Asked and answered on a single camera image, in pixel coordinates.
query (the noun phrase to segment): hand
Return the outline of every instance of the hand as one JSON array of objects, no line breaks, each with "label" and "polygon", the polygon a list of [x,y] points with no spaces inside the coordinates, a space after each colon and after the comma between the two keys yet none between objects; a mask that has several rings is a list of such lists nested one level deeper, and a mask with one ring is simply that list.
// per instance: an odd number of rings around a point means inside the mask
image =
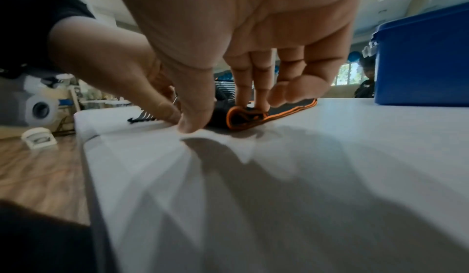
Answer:
[{"label": "hand", "polygon": [[51,60],[63,71],[126,98],[157,119],[178,123],[171,81],[145,36],[84,17],[58,22],[48,38]]},{"label": "hand", "polygon": [[[346,60],[360,0],[124,0],[172,80],[182,132],[213,111],[213,67],[233,70],[236,102],[256,107],[322,96]],[[272,49],[281,60],[273,87]]]}]

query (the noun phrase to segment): background table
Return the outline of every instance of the background table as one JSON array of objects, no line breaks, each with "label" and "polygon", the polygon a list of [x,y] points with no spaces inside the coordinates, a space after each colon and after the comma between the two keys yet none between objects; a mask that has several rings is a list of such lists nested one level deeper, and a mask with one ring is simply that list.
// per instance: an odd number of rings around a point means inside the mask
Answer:
[{"label": "background table", "polygon": [[468,272],[469,109],[321,99],[228,134],[75,115],[101,272]]}]

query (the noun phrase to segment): black mat with orange trim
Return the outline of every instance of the black mat with orange trim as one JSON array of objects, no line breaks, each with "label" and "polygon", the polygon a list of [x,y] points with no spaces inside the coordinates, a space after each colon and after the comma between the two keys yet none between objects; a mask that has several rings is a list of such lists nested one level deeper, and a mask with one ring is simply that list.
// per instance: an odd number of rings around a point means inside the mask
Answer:
[{"label": "black mat with orange trim", "polygon": [[230,101],[217,101],[207,126],[238,131],[245,130],[314,107],[317,102],[316,99],[303,100],[277,108],[272,107],[269,112],[263,113],[254,108],[235,106]]}]

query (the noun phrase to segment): window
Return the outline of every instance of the window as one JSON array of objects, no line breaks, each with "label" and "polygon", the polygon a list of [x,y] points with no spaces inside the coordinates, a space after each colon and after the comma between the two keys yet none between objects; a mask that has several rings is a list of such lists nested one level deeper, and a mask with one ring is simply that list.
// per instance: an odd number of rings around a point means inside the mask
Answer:
[{"label": "window", "polygon": [[347,63],[341,66],[332,85],[361,84],[364,80],[366,77],[358,62]]}]

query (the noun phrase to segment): wooden floor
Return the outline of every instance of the wooden floor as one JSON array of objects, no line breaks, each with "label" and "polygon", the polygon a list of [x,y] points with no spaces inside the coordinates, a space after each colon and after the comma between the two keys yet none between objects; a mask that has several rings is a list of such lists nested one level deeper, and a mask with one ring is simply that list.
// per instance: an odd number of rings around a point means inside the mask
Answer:
[{"label": "wooden floor", "polygon": [[61,219],[89,224],[75,136],[31,151],[20,140],[0,140],[0,199]]}]

